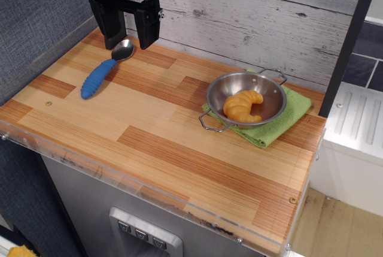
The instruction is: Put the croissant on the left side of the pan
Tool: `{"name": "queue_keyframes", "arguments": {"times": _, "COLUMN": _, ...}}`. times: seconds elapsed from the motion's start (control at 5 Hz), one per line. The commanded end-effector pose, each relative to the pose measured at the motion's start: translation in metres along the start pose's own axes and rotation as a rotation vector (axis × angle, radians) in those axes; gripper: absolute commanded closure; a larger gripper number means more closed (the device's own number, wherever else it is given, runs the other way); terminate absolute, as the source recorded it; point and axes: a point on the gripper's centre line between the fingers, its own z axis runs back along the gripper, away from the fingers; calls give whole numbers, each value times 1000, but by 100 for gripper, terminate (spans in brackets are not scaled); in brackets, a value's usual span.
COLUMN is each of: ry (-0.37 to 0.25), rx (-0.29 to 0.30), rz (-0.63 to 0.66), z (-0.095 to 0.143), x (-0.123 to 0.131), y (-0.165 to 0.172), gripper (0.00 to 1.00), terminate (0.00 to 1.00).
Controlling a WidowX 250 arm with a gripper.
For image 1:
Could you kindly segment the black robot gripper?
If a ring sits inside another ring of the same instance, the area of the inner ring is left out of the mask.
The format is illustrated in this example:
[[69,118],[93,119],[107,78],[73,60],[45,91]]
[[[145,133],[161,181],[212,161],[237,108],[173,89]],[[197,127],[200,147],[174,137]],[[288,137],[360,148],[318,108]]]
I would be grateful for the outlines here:
[[126,37],[123,12],[134,15],[142,50],[159,39],[162,14],[159,0],[89,0],[89,3],[106,49],[112,49]]

